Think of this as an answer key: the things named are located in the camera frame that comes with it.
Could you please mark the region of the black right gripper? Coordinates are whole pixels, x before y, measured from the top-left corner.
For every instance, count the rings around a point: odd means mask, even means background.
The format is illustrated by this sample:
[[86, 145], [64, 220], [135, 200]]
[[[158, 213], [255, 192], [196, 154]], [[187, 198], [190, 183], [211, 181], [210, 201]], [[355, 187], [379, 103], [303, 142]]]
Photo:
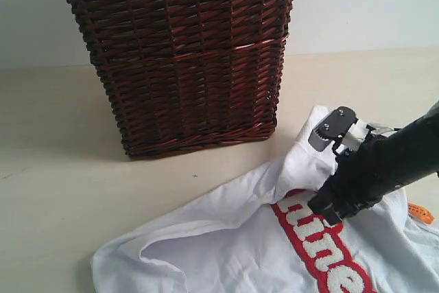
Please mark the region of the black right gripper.
[[405, 134], [374, 139], [356, 152], [340, 154], [336, 161], [336, 172], [307, 203], [330, 225], [357, 215], [412, 182], [412, 139]]

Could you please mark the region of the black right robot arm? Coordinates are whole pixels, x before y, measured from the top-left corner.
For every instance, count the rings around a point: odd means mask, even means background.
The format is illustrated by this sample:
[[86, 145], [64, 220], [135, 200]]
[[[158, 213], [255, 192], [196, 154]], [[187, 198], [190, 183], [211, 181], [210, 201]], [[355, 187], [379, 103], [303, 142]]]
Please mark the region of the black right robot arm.
[[336, 171], [308, 202], [313, 213], [334, 225], [438, 173], [438, 106], [403, 128], [364, 123], [354, 110], [340, 106], [312, 129], [308, 142], [335, 155]]

